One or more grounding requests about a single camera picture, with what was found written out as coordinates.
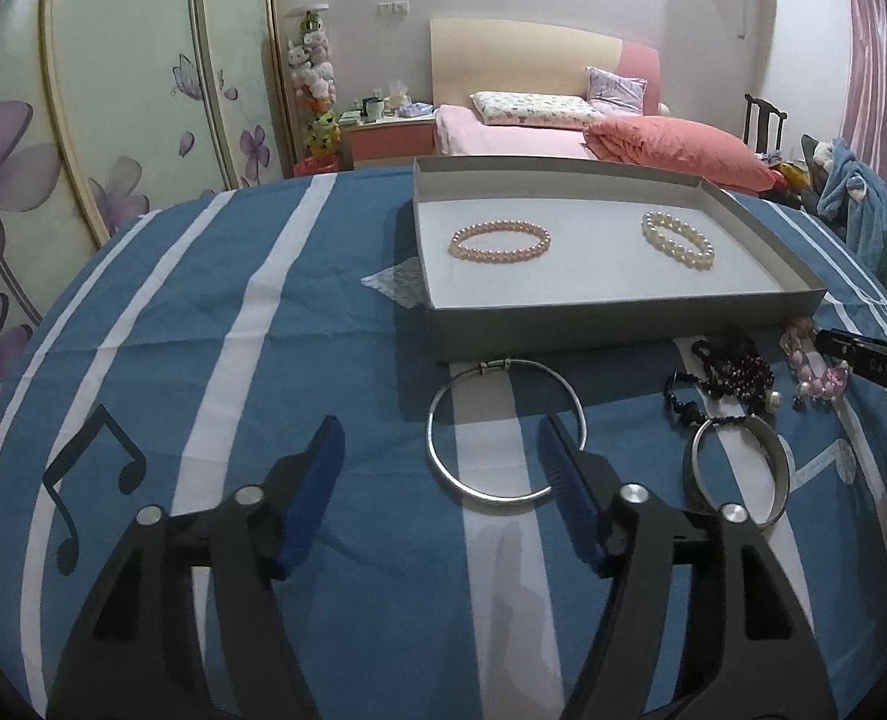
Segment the blue striped tablecloth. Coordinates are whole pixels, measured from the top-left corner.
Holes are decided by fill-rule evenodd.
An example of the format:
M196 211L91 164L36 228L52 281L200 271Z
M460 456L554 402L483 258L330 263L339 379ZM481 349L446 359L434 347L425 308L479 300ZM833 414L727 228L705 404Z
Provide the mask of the blue striped tablecloth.
M281 592L331 718L548 717L574 686L603 585L551 505L488 514L429 468L447 378L424 307L361 280L416 257L406 172L295 179L126 227L77 273L0 393L0 667L43 706L87 585L144 504L214 504L325 416L347 455L307 564ZM684 436L661 401L690 340L549 355L590 447L670 502ZM510 372L531 483L543 408Z

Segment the folded coral duvet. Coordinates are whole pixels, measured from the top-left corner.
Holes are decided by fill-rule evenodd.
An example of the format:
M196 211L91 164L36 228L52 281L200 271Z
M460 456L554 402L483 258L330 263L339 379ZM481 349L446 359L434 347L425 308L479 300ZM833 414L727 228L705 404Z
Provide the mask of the folded coral duvet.
M583 130L601 161L707 179L746 193L768 192L775 176L738 137L720 128L663 115L603 117Z

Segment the small clear plastic bag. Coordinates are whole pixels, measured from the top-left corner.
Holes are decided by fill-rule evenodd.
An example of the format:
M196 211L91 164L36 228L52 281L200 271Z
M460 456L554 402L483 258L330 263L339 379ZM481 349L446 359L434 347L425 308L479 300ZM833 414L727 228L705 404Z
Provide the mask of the small clear plastic bag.
M418 257L409 257L396 265L372 273L362 278L361 284L391 299L406 310L421 307L427 299L422 266Z

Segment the blue hanging bathrobe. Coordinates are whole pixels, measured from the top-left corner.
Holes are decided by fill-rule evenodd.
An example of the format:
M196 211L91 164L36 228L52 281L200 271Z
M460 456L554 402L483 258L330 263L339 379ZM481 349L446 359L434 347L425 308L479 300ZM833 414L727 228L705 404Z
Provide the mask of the blue hanging bathrobe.
M853 154L846 140L831 146L831 167L818 216L844 229L847 247L880 281L887 278L887 185Z

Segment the purple patterned pillow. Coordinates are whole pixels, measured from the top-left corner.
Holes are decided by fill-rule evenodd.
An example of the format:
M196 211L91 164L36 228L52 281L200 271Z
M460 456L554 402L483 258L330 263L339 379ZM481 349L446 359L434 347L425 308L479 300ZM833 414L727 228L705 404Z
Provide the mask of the purple patterned pillow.
M644 115L647 82L588 65L587 101L604 115Z

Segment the grey cardboard tray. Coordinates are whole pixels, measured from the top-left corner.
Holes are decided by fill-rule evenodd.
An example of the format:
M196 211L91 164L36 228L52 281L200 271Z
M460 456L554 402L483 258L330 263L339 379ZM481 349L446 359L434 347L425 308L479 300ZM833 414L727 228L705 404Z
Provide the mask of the grey cardboard tray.
M422 158L412 211L430 336L445 362L769 327L811 316L823 280L738 199L699 177L523 156ZM467 262L453 234L546 229L528 262Z

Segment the pink bedside table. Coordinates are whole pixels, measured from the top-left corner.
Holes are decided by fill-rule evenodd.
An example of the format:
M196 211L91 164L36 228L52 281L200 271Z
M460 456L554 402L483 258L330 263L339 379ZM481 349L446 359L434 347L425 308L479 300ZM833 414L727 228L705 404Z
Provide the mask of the pink bedside table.
M435 153L435 115L383 117L341 128L346 169L399 166Z

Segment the cream pink headboard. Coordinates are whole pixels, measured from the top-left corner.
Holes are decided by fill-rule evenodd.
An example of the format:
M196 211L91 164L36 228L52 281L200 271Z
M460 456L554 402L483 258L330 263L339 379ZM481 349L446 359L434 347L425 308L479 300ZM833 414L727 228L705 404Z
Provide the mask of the cream pink headboard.
M478 91L583 96L587 67L642 78L645 114L661 106L660 54L627 39L567 26L487 18L432 18L430 80L435 106L468 107Z

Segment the wide silver cuff bangle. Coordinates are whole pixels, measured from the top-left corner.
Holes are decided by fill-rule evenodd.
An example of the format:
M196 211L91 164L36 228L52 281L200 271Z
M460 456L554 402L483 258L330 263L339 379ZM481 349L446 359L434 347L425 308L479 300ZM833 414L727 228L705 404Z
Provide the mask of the wide silver cuff bangle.
M720 433L717 442L727 460L740 496L718 502L704 473L702 445ZM732 522L751 520L761 532L780 522L789 504L792 464L779 434L759 416L707 418L691 437L684 454L684 493L700 512L723 514Z

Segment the plush toy tower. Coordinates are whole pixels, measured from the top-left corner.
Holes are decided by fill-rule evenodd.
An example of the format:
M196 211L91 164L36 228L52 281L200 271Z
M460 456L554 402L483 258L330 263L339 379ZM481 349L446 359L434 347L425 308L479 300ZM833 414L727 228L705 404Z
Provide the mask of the plush toy tower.
M339 148L336 75L326 32L328 4L289 11L286 64L289 78L290 125L297 160L325 158Z

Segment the thin silver bangle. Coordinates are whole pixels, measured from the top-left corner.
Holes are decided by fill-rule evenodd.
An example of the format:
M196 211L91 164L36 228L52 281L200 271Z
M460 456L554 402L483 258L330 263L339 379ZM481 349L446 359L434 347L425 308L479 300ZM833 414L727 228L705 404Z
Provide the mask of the thin silver bangle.
M530 359L504 358L450 367L450 379L432 398L425 420L425 453L437 478L469 502L503 511L541 504L551 496L549 486L530 489L530 466L510 382L514 367L540 372L567 395L577 420L579 447L583 449L588 424L576 389L559 372ZM452 401L455 470L435 445L435 418L446 398Z

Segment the sliding glass wardrobe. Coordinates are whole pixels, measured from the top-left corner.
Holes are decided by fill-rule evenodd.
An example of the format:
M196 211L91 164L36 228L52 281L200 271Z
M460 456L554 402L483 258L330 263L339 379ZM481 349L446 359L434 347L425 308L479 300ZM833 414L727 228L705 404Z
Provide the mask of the sliding glass wardrobe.
M147 211L286 176L272 0L0 0L0 391Z

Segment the floral white pillow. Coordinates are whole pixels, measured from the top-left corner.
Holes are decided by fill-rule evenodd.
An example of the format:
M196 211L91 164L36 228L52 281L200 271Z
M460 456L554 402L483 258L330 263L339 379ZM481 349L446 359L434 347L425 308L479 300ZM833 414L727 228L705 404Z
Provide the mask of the floral white pillow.
M580 96L478 91L469 101L486 125L583 130L603 114Z

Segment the dark wooden chair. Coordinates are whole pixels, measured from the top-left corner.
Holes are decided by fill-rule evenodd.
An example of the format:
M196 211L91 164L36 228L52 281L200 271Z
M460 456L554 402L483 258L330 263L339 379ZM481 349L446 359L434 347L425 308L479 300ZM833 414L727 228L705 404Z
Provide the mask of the dark wooden chair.
M745 94L743 142L753 145L757 154L779 151L784 140L784 127L789 114L768 99Z

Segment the wall power socket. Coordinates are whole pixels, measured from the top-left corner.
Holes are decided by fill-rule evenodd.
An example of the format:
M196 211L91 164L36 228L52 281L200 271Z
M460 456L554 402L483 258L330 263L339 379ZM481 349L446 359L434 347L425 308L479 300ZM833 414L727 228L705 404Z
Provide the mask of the wall power socket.
M377 11L382 16L406 16L411 10L411 5L407 0L391 0L391 2L380 2L377 5Z

